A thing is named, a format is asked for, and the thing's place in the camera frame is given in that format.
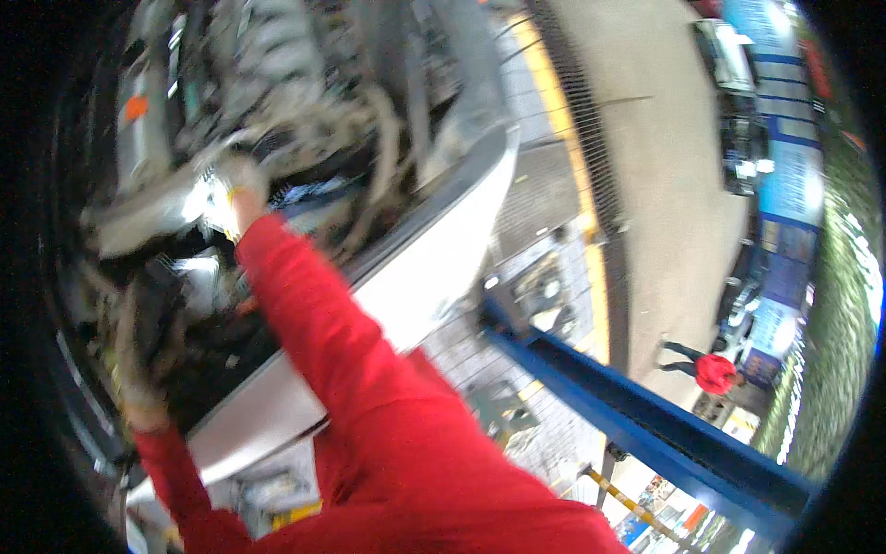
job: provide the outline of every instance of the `hand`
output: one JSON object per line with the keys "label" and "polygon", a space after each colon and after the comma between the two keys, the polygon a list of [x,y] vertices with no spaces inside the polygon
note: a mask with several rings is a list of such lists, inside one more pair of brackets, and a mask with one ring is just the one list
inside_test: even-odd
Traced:
{"label": "hand", "polygon": [[[169,425],[166,393],[158,382],[184,350],[184,309],[173,313],[166,333],[160,334],[159,328],[165,300],[177,294],[177,289],[159,285],[146,272],[136,275],[124,293],[114,343],[113,382],[123,418],[142,433]],[[150,366],[145,365],[146,354]]]}
{"label": "hand", "polygon": [[251,157],[235,153],[216,162],[211,171],[214,206],[207,217],[236,243],[264,215],[268,176]]}

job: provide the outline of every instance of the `white car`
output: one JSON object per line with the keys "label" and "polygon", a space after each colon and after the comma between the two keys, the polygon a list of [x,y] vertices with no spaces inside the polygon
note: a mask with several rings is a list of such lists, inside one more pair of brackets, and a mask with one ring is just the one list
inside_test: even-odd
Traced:
{"label": "white car", "polygon": [[[425,14],[399,3],[185,4],[97,6],[35,184],[57,360],[38,381],[68,415],[76,463],[109,480],[129,448],[109,393],[117,307],[149,261],[187,281],[187,301],[216,330],[198,333],[170,384],[204,481],[323,425],[323,406],[260,318],[229,316],[248,291],[213,227],[213,156],[234,148],[260,162],[272,205],[334,256],[401,351],[477,278],[517,161],[518,128],[476,3]],[[403,18],[420,20],[390,25]],[[421,52],[390,47],[401,32],[391,29],[407,28],[415,40],[401,43]],[[145,482],[131,498],[150,496]]]}

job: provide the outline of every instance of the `yellow and black striped pole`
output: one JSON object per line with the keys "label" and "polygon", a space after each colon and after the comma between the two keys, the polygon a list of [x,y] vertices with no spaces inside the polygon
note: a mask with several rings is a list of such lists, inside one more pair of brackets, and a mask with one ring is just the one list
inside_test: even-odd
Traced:
{"label": "yellow and black striped pole", "polygon": [[621,502],[628,510],[632,511],[635,516],[648,523],[650,527],[652,527],[659,533],[679,544],[680,551],[685,550],[691,552],[692,554],[702,554],[702,552],[698,548],[693,546],[689,541],[680,538],[679,535],[666,527],[664,523],[656,519],[656,517],[649,513],[645,508],[625,496],[617,488],[613,487],[612,483],[610,483],[609,480],[605,479],[600,473],[595,472],[590,465],[581,470],[579,475],[587,475],[591,479],[595,480],[597,482],[597,485],[600,485],[600,488],[615,496],[615,499]]}

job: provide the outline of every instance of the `concrete floor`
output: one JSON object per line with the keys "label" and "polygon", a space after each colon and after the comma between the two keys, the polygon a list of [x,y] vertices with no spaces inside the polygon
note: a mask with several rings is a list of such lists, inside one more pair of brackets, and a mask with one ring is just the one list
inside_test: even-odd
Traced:
{"label": "concrete floor", "polygon": [[[715,92],[682,0],[550,0],[595,88],[630,227],[628,375],[690,410],[701,389],[655,365],[659,335],[706,349],[747,200],[722,189]],[[636,498],[655,473],[634,458],[613,483]],[[627,509],[603,507],[618,523]]]}

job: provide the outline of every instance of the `blue metal beam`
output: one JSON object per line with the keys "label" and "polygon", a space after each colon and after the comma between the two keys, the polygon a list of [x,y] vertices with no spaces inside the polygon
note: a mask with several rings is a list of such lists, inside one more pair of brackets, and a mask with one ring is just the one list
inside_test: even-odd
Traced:
{"label": "blue metal beam", "polygon": [[530,327],[514,332],[487,294],[490,340],[619,447],[734,525],[774,541],[799,520],[818,488],[690,412]]}

